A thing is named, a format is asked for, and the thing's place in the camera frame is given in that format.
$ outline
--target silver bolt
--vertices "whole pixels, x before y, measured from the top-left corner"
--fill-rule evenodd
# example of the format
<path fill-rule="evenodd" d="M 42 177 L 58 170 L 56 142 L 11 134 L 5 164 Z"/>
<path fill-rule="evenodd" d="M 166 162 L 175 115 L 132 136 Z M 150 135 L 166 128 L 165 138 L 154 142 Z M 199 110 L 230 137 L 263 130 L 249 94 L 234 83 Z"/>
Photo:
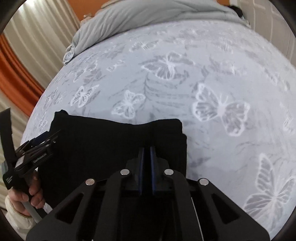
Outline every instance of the silver bolt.
<path fill-rule="evenodd" d="M 129 169 L 122 169 L 121 171 L 120 171 L 120 174 L 121 175 L 128 175 L 129 174 Z"/>
<path fill-rule="evenodd" d="M 91 185 L 93 185 L 95 183 L 95 181 L 94 181 L 94 179 L 87 179 L 86 181 L 85 181 L 85 184 L 87 185 L 87 186 L 91 186 Z"/>
<path fill-rule="evenodd" d="M 174 174 L 174 171 L 172 169 L 165 169 L 165 174 L 170 176 Z"/>
<path fill-rule="evenodd" d="M 200 184 L 203 185 L 203 186 L 206 186 L 206 185 L 209 184 L 209 180 L 205 179 L 205 178 L 202 178 L 202 179 L 200 179 Z"/>

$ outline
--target folded black fabric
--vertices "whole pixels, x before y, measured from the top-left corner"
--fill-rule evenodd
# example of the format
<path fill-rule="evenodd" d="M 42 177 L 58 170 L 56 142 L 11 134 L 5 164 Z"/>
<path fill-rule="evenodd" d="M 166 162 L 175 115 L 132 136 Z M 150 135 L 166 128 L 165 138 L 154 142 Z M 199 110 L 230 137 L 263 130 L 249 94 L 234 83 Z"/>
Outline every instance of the folded black fabric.
<path fill-rule="evenodd" d="M 187 144 L 177 119 L 142 125 L 55 113 L 50 133 L 60 131 L 55 158 L 39 168 L 47 203 L 55 207 L 83 181 L 110 177 L 138 156 L 140 147 L 155 146 L 158 157 L 186 175 Z"/>

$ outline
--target label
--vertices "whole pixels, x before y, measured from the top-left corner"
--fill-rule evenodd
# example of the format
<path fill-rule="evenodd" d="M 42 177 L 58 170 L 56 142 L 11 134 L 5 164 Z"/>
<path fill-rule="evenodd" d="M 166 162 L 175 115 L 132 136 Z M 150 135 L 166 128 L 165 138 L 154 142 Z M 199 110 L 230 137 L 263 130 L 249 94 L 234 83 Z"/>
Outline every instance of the label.
<path fill-rule="evenodd" d="M 15 165 L 15 168 L 17 168 L 19 165 L 23 164 L 24 163 L 24 158 L 25 158 L 25 155 L 21 156 L 18 160 L 17 160 L 17 163 Z"/>
<path fill-rule="evenodd" d="M 11 176 L 11 177 L 8 177 L 8 178 L 6 178 L 6 182 L 7 182 L 8 184 L 11 182 L 11 180 L 12 180 L 12 176 Z"/>
<path fill-rule="evenodd" d="M 33 161 L 33 163 L 38 162 L 41 158 L 45 157 L 47 154 L 44 153 L 42 156 L 38 157 L 36 160 Z"/>

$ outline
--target black bracket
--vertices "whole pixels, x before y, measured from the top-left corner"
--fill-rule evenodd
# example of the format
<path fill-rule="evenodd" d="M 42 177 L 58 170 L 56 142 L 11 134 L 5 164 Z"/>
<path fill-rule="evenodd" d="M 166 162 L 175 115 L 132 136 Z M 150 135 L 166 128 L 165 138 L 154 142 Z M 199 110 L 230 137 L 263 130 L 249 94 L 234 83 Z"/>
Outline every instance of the black bracket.
<path fill-rule="evenodd" d="M 148 216 L 139 214 L 145 209 L 150 210 Z M 156 218 L 147 222 L 151 216 Z M 153 147 L 140 149 L 126 169 L 108 180 L 88 179 L 81 184 L 29 232 L 26 240 L 126 241 L 134 237 L 164 241 L 270 240 L 262 226 L 210 181 L 188 180 L 169 169 Z"/>

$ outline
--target bed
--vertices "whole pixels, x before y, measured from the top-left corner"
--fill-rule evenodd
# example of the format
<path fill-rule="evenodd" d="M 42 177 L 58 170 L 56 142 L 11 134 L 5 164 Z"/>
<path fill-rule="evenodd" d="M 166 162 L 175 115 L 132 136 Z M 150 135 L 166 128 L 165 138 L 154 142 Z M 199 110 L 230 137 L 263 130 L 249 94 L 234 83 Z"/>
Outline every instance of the bed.
<path fill-rule="evenodd" d="M 208 178 L 271 238 L 284 226 L 296 205 L 296 70 L 231 9 L 118 2 L 81 27 L 64 63 L 23 142 L 61 109 L 130 124 L 177 118 L 187 178 Z"/>

